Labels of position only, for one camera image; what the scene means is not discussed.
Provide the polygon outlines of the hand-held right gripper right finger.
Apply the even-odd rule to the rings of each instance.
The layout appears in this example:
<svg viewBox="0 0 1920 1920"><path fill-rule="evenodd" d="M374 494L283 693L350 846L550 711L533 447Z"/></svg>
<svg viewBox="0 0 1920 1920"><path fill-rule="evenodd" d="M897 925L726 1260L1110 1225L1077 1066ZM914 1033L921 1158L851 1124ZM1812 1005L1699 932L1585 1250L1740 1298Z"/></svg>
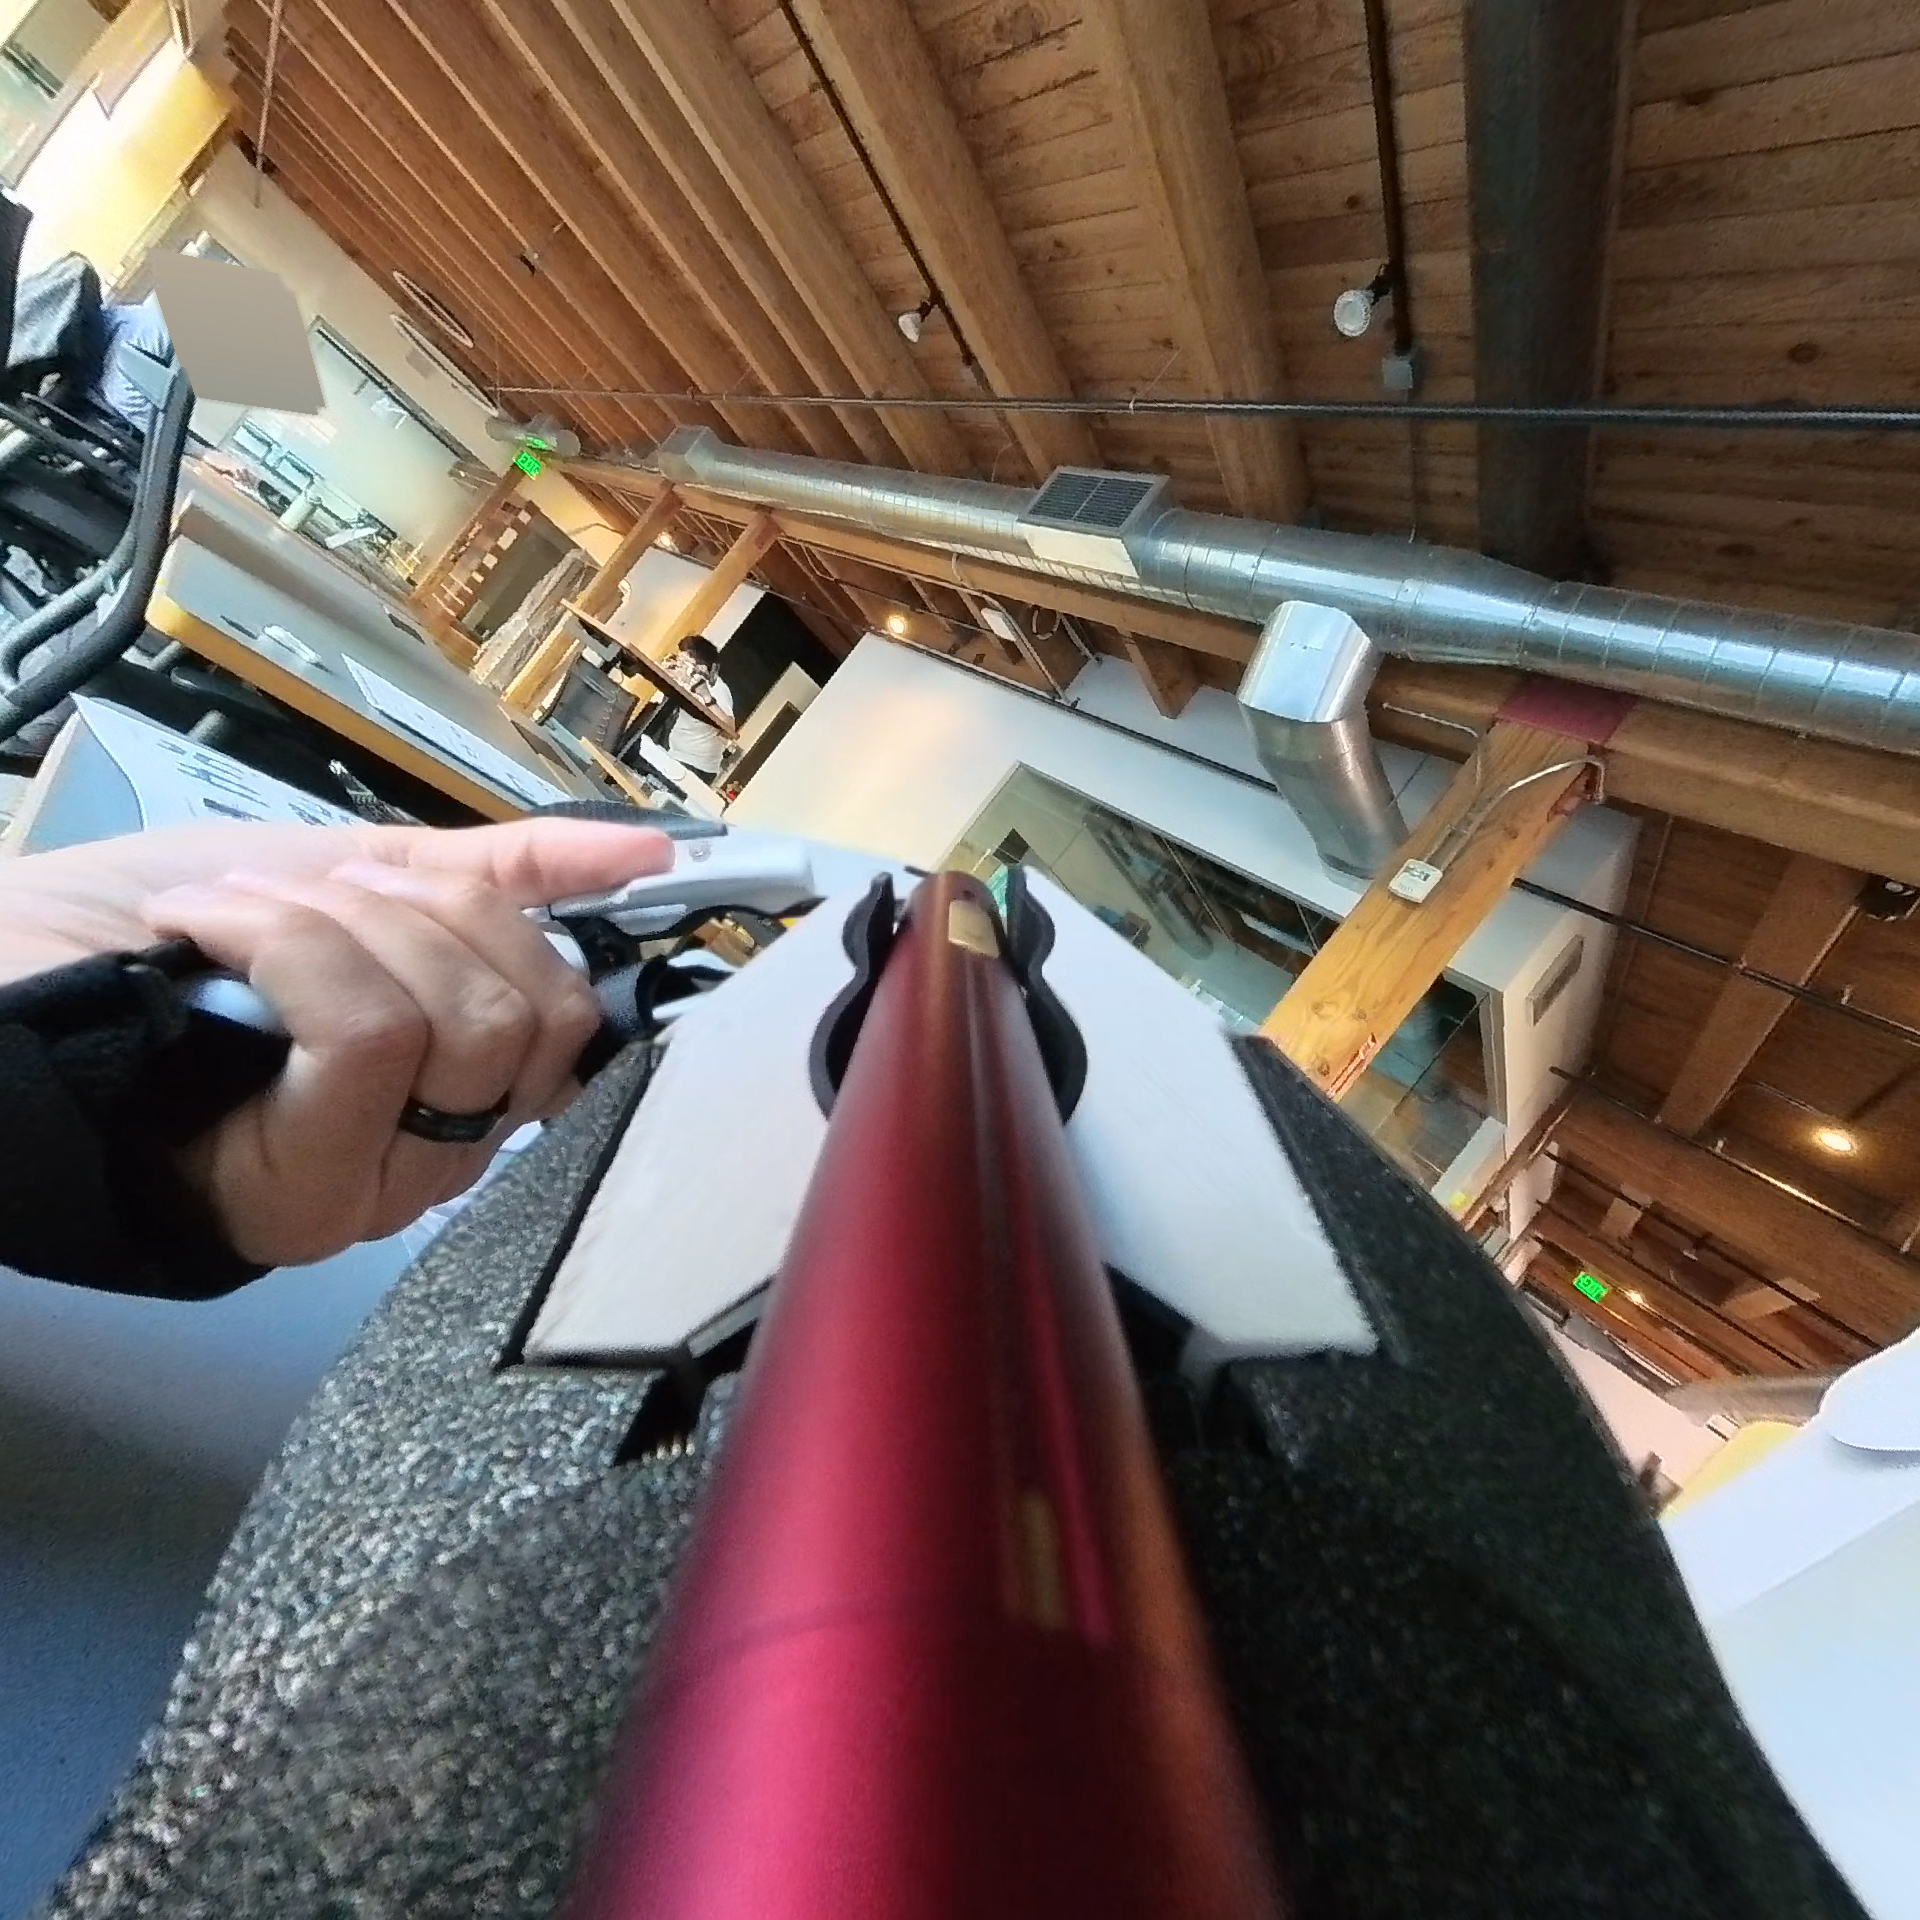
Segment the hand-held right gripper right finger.
<svg viewBox="0 0 1920 1920"><path fill-rule="evenodd" d="M1065 1136L1104 1264L1185 1324L1185 1357L1374 1352L1230 1029L1053 880L1019 880L1089 1056Z"/></svg>

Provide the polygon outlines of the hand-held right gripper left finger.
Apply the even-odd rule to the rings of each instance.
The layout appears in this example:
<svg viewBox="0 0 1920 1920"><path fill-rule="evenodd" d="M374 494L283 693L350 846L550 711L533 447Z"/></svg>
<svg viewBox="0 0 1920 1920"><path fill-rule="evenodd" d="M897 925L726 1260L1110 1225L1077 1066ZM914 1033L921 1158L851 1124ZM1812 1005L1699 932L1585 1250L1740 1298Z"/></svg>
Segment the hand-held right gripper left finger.
<svg viewBox="0 0 1920 1920"><path fill-rule="evenodd" d="M692 1365L747 1327L794 1236L827 1116L812 1053L907 874L819 902L661 1041L524 1338L540 1367Z"/></svg>

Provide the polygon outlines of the red metal screwdriver handle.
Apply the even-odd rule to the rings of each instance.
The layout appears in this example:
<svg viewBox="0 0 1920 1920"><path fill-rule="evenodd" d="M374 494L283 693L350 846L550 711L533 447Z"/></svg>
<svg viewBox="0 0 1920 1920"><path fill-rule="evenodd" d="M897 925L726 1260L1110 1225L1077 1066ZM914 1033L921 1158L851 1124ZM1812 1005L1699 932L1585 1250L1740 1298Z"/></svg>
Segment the red metal screwdriver handle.
<svg viewBox="0 0 1920 1920"><path fill-rule="evenodd" d="M989 895L878 974L555 1916L1282 1916Z"/></svg>

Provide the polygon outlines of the person's left hand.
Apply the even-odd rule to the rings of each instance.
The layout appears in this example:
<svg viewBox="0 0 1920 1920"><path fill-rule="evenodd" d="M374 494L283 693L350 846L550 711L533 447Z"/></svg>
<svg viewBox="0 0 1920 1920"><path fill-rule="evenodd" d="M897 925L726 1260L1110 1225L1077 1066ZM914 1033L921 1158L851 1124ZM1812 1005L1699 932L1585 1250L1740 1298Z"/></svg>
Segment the person's left hand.
<svg viewBox="0 0 1920 1920"><path fill-rule="evenodd" d="M661 831L585 820L197 823L10 855L3 977L168 941L244 976L285 1064L184 1172L243 1260L316 1264L398 1234L576 1096L600 1008L524 909L670 857Z"/></svg>

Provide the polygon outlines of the white vent grille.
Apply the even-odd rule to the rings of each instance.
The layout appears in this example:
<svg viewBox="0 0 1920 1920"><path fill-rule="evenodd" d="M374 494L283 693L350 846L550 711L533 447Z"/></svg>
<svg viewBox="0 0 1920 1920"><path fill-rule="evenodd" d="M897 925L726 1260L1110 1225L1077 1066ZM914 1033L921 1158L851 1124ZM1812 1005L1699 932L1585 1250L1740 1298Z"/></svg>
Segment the white vent grille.
<svg viewBox="0 0 1920 1920"><path fill-rule="evenodd" d="M1137 545L1170 508L1169 487L1153 470L1060 465L1021 508L1018 537L1037 560L1137 580Z"/></svg>

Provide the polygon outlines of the black ceiling conduit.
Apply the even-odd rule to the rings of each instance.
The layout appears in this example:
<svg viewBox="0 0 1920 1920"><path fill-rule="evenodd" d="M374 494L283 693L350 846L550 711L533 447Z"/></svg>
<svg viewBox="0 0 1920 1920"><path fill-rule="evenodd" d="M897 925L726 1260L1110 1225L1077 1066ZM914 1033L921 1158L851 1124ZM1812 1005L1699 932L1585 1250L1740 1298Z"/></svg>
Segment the black ceiling conduit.
<svg viewBox="0 0 1920 1920"><path fill-rule="evenodd" d="M1608 402L1608 400L1298 400L1298 397L1077 397L1077 394L866 394L760 390L649 390L584 383L510 383L499 400L606 400L651 404L764 407L782 410L996 414L1043 417L1203 417L1203 421L1409 421L1514 426L1668 426L1794 433L1913 433L1913 402Z"/></svg>

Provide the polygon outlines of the black office chair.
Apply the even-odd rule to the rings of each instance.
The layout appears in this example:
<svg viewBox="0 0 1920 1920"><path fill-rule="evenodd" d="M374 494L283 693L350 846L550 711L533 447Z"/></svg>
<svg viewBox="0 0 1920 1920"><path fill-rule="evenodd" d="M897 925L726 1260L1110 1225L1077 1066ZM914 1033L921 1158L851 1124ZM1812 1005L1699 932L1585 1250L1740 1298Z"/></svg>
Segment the black office chair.
<svg viewBox="0 0 1920 1920"><path fill-rule="evenodd" d="M4 199L3 762L148 628L195 392L157 301L113 303L78 254L27 271Z"/></svg>

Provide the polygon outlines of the silver ventilation duct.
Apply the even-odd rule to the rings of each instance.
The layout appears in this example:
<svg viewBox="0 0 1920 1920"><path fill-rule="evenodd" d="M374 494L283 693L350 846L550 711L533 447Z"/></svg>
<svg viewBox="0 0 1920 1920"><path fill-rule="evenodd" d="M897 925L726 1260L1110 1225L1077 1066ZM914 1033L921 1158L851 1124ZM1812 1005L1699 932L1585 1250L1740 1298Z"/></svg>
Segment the silver ventilation duct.
<svg viewBox="0 0 1920 1920"><path fill-rule="evenodd" d="M1034 494L1018 487L739 447L704 426L668 436L645 468L864 537L1246 625L1290 599L1331 606L1385 655L1604 688L1865 756L1875 774L1916 776L1917 642L1901 630L1550 582L1457 545L1162 502L1137 532L1045 534L1027 521Z"/></svg>

